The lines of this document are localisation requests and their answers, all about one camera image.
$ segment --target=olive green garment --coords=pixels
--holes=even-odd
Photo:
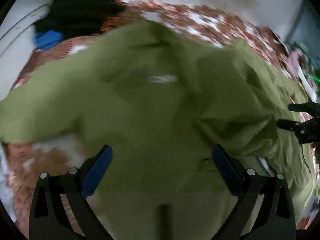
[[[299,121],[289,95],[307,100],[246,41],[214,48],[143,21],[41,66],[0,102],[0,139],[76,132],[90,156],[109,144],[114,157],[98,191],[118,240],[155,239],[162,203],[171,204],[174,239],[210,239],[236,203],[210,160],[215,144],[262,175],[256,157],[268,159],[301,215],[315,178],[308,146],[302,152],[276,125]]]

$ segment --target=clothing pile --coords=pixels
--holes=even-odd
[[[99,34],[104,20],[124,9],[118,0],[53,0],[48,15],[35,22],[36,47],[48,50],[66,39]]]
[[[286,106],[308,96],[288,78],[277,35],[207,6],[102,3],[101,16],[83,17],[91,1],[54,0],[36,37],[53,30],[62,38],[39,42],[0,104],[19,229],[28,236],[39,173],[79,167],[102,142],[116,158],[100,197],[88,201],[118,239],[152,239],[154,206],[163,202],[175,205],[175,239],[210,239],[236,202],[209,160],[217,143],[261,175],[258,157],[285,174],[298,219],[314,186],[314,156],[276,119],[301,121]],[[69,17],[70,8],[80,16]],[[66,131],[77,136],[51,140]]]

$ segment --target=bolt head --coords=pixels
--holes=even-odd
[[[278,179],[284,179],[284,175],[281,174],[281,173],[278,173],[278,174],[277,174],[277,177],[278,177]]]
[[[78,171],[77,168],[71,168],[71,169],[69,170],[69,174],[70,174],[70,175],[76,174],[77,171]]]
[[[46,177],[47,177],[47,173],[46,173],[46,172],[41,173],[41,175],[40,175],[40,178],[41,178],[41,179],[44,179],[44,178],[46,178]]]
[[[248,169],[248,170],[247,170],[247,173],[248,173],[250,176],[253,176],[253,175],[256,174],[256,171],[253,170],[253,169]]]

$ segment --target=black cable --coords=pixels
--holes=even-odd
[[[3,35],[1,36],[0,41],[2,40],[2,38],[3,38],[4,36],[6,36],[6,35],[8,34],[9,31],[11,31],[15,26],[17,26],[23,19],[25,19],[25,18],[28,17],[30,14],[34,13],[36,10],[38,10],[38,9],[40,9],[41,7],[44,7],[44,6],[46,6],[46,5],[49,5],[49,4],[48,4],[48,3],[45,3],[45,4],[41,5],[41,6],[39,6],[38,8],[34,9],[34,10],[31,11],[30,13],[28,13],[27,15],[25,15],[23,18],[21,18],[16,24],[14,24],[9,30],[7,30],[7,31],[5,32],[5,34],[3,34]]]
[[[20,32],[19,35],[17,35],[17,36],[13,39],[13,41],[11,41],[11,42],[9,43],[9,45],[4,48],[4,50],[0,53],[0,57],[2,57],[3,54],[7,51],[7,49],[16,41],[16,39],[19,38],[20,35],[23,34],[23,33],[24,33],[27,29],[29,29],[32,25],[33,25],[33,23],[30,24],[30,25],[28,25],[28,27],[24,28],[23,31]]]
[[[158,207],[159,219],[159,240],[172,240],[172,207],[169,204],[163,204]]]

